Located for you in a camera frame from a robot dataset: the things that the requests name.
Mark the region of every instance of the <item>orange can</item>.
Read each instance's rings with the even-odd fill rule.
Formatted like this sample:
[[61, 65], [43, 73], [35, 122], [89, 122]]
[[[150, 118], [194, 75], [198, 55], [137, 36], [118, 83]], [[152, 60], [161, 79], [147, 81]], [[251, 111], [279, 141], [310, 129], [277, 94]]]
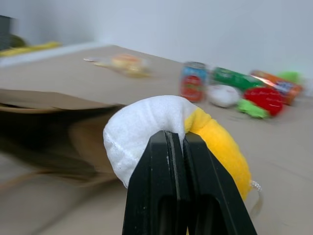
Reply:
[[284, 99], [284, 103], [288, 105], [291, 105], [294, 99], [303, 90], [303, 88], [298, 84], [259, 70], [252, 71], [250, 75], [264, 82], [267, 87], [271, 87], [279, 91]]

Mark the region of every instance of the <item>yellow object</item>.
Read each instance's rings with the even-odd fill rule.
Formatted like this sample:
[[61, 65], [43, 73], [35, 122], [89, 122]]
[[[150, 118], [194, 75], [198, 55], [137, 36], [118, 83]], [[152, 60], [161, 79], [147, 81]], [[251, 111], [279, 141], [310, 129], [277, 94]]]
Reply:
[[129, 54], [120, 54], [112, 58], [112, 63], [119, 69], [128, 70], [132, 66], [140, 66], [141, 59]]
[[0, 57], [25, 54], [25, 53], [29, 53], [29, 52], [38, 51], [38, 50], [51, 49], [51, 48], [55, 48], [55, 47], [59, 47], [59, 46], [61, 46], [61, 44], [58, 42], [49, 42], [49, 43], [45, 43], [45, 44], [41, 44], [41, 45], [35, 45], [35, 46], [11, 48], [8, 50], [0, 51]]
[[130, 66], [127, 70], [125, 70], [125, 74], [129, 77], [149, 77], [150, 74], [145, 72], [142, 67]]
[[251, 173], [231, 135], [200, 108], [197, 108], [184, 124], [186, 133], [192, 132], [202, 137], [207, 147], [232, 176], [242, 199], [245, 200], [251, 190]]

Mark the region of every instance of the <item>green can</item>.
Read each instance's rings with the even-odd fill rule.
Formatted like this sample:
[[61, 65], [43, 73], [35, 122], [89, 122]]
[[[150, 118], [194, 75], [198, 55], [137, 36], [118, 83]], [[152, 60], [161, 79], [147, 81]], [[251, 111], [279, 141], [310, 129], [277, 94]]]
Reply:
[[214, 83], [222, 83], [232, 87], [236, 87], [241, 91], [245, 91], [252, 87], [263, 87], [264, 84], [260, 80], [242, 73], [234, 72], [223, 68], [215, 68], [212, 72], [211, 79]]

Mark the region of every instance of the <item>red strawberry toy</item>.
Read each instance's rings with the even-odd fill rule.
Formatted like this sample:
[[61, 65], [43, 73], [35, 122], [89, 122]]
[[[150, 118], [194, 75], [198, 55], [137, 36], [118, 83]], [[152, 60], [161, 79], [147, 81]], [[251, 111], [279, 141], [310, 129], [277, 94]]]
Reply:
[[245, 92], [244, 99], [267, 110], [271, 116], [276, 116], [283, 110], [283, 98], [277, 90], [272, 88], [251, 88]]

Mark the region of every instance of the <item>plush toy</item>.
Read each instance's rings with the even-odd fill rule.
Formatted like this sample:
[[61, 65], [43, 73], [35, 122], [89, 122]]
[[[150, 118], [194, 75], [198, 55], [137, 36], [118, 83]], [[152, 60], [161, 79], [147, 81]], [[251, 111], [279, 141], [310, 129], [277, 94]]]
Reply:
[[27, 43], [23, 38], [14, 34], [10, 35], [10, 47], [15, 48], [15, 47], [26, 47], [26, 46], [27, 46]]
[[114, 172], [125, 187], [150, 137], [161, 130], [178, 133], [181, 144], [188, 132], [201, 136], [233, 177], [244, 200], [255, 187], [248, 164], [230, 134], [202, 109], [174, 95], [155, 96], [126, 106], [105, 126], [104, 146]]
[[208, 100], [219, 107], [228, 108], [235, 104], [240, 99], [239, 92], [227, 85], [212, 85], [208, 87]]
[[274, 117], [283, 110], [283, 97], [273, 88], [251, 88], [246, 90], [244, 99], [238, 103], [238, 109], [254, 118]]
[[302, 83], [301, 74], [295, 71], [280, 72], [277, 76], [298, 85]]
[[0, 57], [20, 55], [20, 54], [39, 51], [39, 50], [52, 49], [52, 48], [60, 47], [60, 46], [61, 46], [61, 44], [58, 42], [49, 42], [49, 43], [45, 43], [45, 44], [41, 44], [41, 45], [35, 45], [35, 46], [24, 46], [24, 47], [10, 48], [7, 50], [0, 51]]

